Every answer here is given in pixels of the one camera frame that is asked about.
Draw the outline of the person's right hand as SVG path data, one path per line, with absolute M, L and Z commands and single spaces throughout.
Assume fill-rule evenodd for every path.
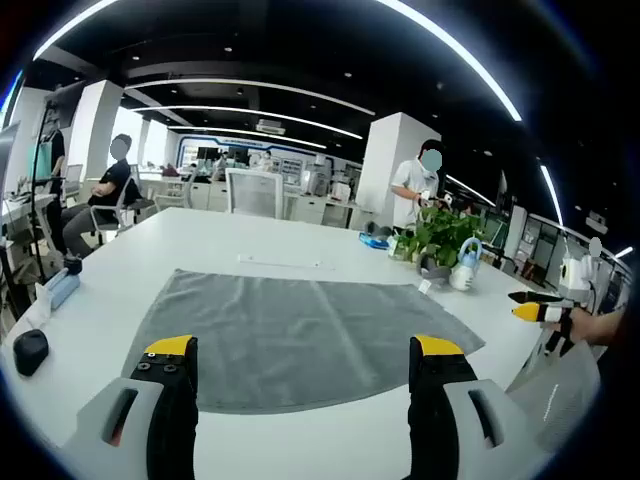
M 596 345 L 599 342 L 600 320 L 597 316 L 593 316 L 584 309 L 576 307 L 571 310 L 570 319 L 570 338 L 573 342 L 585 341 L 590 345 Z

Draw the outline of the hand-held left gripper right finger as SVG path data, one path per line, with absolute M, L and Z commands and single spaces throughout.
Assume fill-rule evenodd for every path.
M 524 411 L 455 343 L 413 336 L 408 387 L 411 479 L 531 479 L 548 460 Z

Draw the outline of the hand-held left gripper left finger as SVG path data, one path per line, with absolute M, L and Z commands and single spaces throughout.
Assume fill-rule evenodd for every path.
M 127 376 L 80 409 L 62 447 L 81 479 L 193 479 L 198 408 L 198 339 L 148 346 Z

